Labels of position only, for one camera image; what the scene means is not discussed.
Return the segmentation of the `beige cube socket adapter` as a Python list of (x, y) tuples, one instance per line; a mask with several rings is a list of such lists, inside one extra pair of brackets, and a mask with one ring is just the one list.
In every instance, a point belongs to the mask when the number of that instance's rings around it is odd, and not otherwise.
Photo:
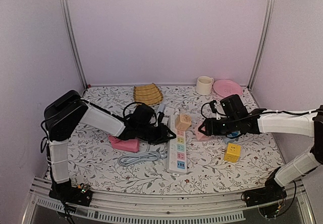
[(187, 114), (179, 114), (175, 120), (175, 128), (186, 131), (191, 126), (191, 117)]

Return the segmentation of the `pink cube socket adapter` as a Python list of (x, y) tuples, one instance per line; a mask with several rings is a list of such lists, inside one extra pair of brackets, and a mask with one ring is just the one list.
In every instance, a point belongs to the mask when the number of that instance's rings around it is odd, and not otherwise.
[(204, 135), (202, 132), (200, 132), (198, 130), (198, 128), (201, 126), (202, 122), (199, 122), (196, 127), (194, 128), (194, 133), (195, 133), (195, 137), (196, 137), (196, 141), (198, 142), (202, 142), (202, 141), (208, 141), (211, 139), (210, 136), (206, 136)]

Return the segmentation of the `bright blue plug adapter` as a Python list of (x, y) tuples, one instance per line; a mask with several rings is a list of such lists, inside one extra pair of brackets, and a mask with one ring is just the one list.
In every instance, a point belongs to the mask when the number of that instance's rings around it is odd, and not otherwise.
[(229, 139), (235, 139), (235, 138), (238, 138), (240, 135), (241, 135), (240, 132), (232, 132), (230, 134), (227, 134), (226, 137)]

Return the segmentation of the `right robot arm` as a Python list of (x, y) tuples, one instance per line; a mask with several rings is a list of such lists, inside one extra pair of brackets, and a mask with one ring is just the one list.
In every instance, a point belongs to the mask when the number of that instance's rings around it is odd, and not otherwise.
[(295, 134), (246, 134), (238, 138), (211, 137), (197, 141), (187, 132), (188, 169), (184, 175), (158, 170), (162, 194), (228, 192), (264, 185), (277, 167), (313, 144)]

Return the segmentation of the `white power strip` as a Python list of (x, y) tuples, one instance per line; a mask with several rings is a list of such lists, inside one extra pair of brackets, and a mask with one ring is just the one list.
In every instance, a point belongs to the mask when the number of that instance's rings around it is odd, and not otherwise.
[(171, 115), (169, 128), (176, 134), (168, 143), (167, 171), (172, 174), (187, 174), (186, 133), (175, 126), (178, 115)]

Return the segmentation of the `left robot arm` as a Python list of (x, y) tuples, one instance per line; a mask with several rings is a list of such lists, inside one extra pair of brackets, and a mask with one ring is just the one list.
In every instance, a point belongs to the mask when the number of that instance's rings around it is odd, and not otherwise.
[(142, 102), (136, 102), (135, 110), (118, 116), (83, 99), (75, 90), (70, 90), (44, 111), (45, 132), (48, 138), (49, 165), (52, 179), (57, 183), (55, 192), (65, 201), (75, 197), (75, 190), (67, 184), (68, 140), (79, 123), (89, 125), (120, 140), (141, 139), (156, 145), (175, 139), (176, 134), (159, 122), (155, 111)]

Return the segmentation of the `yellow cube socket adapter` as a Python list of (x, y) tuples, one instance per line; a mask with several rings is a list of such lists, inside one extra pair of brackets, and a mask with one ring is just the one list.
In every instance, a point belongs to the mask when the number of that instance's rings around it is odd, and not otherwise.
[(241, 146), (238, 144), (229, 143), (228, 146), (222, 150), (224, 154), (224, 161), (237, 162), (241, 154)]

